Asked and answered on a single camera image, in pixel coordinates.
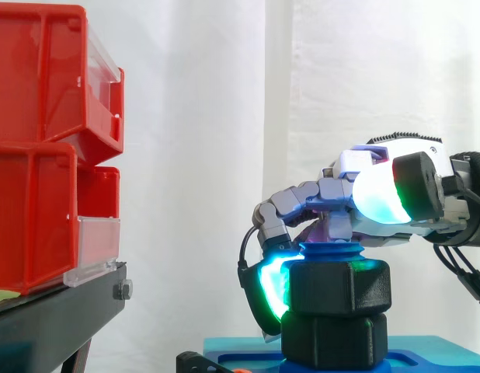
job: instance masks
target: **blue glowing light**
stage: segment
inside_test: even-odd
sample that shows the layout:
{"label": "blue glowing light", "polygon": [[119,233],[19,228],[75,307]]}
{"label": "blue glowing light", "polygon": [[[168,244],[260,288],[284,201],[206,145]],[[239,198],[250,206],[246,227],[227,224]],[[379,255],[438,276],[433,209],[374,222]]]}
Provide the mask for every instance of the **blue glowing light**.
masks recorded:
{"label": "blue glowing light", "polygon": [[381,224],[405,224],[411,221],[397,194],[392,162],[364,169],[353,184],[353,200],[365,217]]}

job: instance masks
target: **black wire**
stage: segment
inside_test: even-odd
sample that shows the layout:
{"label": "black wire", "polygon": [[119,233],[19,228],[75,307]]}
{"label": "black wire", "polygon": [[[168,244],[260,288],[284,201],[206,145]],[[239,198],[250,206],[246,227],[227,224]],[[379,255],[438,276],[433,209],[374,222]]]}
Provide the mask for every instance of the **black wire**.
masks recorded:
{"label": "black wire", "polygon": [[459,250],[459,248],[453,247],[453,249],[456,252],[456,254],[463,260],[463,262],[468,266],[470,271],[475,274],[476,269],[473,267],[473,265],[470,263],[470,261],[466,258],[466,256],[463,255],[463,253]]}
{"label": "black wire", "polygon": [[440,251],[440,247],[438,245],[433,245],[433,251],[435,251],[435,254],[438,256],[438,258],[444,264],[444,266],[447,267],[447,269],[450,272],[457,275],[456,269],[451,263],[449,263],[449,260],[447,260],[446,257],[442,254],[442,252]]}
{"label": "black wire", "polygon": [[463,192],[465,197],[468,197],[470,200],[473,200],[480,205],[480,196],[477,195],[477,193],[470,189],[464,189]]}
{"label": "black wire", "polygon": [[457,264],[457,261],[454,258],[454,255],[449,250],[449,246],[444,246],[443,249],[447,253],[447,256],[449,256],[450,261],[454,265],[454,268],[456,269],[456,274],[459,274],[461,272],[461,267],[459,267],[459,264]]}
{"label": "black wire", "polygon": [[244,267],[246,268],[247,261],[245,260],[245,249],[247,248],[247,243],[249,243],[250,236],[252,233],[254,233],[257,230],[256,227],[251,227],[247,233],[245,234],[245,237],[242,240],[242,244],[240,245],[240,256],[238,258],[238,266],[239,267]]}

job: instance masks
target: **blue tray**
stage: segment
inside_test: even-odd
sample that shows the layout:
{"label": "blue tray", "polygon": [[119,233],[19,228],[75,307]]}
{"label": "blue tray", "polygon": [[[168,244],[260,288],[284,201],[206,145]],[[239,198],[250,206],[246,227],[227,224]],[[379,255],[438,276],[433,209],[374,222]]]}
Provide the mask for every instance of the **blue tray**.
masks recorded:
{"label": "blue tray", "polygon": [[[387,360],[369,372],[480,373],[480,355],[438,336],[391,336],[388,347]],[[204,341],[204,356],[228,369],[252,373],[316,372],[283,361],[279,340],[266,344],[263,338],[209,338]]]}

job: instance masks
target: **black metal shelf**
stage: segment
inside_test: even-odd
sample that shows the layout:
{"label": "black metal shelf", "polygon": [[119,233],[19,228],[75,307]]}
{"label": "black metal shelf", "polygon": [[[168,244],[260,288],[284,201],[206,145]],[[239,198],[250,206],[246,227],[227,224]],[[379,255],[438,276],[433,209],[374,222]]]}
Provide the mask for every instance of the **black metal shelf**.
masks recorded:
{"label": "black metal shelf", "polygon": [[124,308],[125,263],[76,288],[0,302],[0,372],[82,372],[89,341]]}

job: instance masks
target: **red storage bin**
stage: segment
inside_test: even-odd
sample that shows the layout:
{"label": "red storage bin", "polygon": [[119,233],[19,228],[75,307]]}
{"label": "red storage bin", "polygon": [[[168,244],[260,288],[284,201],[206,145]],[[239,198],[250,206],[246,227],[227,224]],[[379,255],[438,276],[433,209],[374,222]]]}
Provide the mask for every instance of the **red storage bin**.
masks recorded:
{"label": "red storage bin", "polygon": [[119,172],[63,143],[0,143],[0,291],[75,286],[115,269]]}
{"label": "red storage bin", "polygon": [[77,5],[0,3],[0,141],[63,141],[96,165],[123,151],[124,73]]}

